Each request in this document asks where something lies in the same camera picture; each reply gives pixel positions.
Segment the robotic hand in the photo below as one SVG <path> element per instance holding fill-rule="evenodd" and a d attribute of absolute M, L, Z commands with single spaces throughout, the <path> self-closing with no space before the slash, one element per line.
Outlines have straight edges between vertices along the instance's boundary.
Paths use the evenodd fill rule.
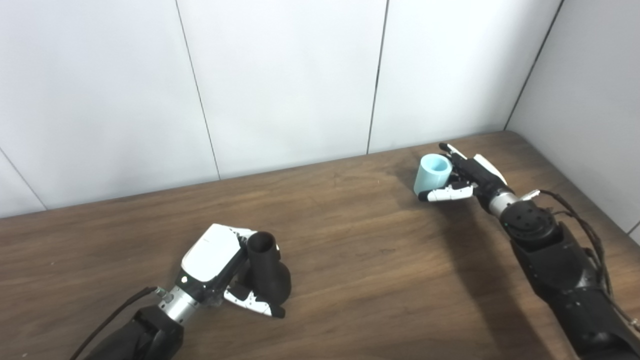
<path fill-rule="evenodd" d="M 169 360 L 180 349 L 183 325 L 193 313 L 202 306 L 218 306 L 223 299 L 283 318 L 280 305 L 291 293 L 291 275 L 280 262 L 273 235 L 213 224 L 182 258 L 173 289 L 158 288 L 156 293 L 162 298 L 157 306 L 139 309 L 85 359 Z"/>
<path fill-rule="evenodd" d="M 453 146 L 440 149 L 452 165 L 449 182 L 442 188 L 420 192 L 421 201 L 437 202 L 476 196 L 482 208 L 499 219 L 513 252 L 535 294 L 553 310 L 574 351 L 581 359 L 639 360 L 640 340 L 622 321 L 636 330 L 612 299 L 604 264 L 604 251 L 593 229 L 559 195 L 534 190 L 517 197 L 502 174 L 483 156 L 468 159 Z M 594 237 L 595 254 L 583 249 L 562 222 L 531 199 L 540 193 L 553 196 Z"/>

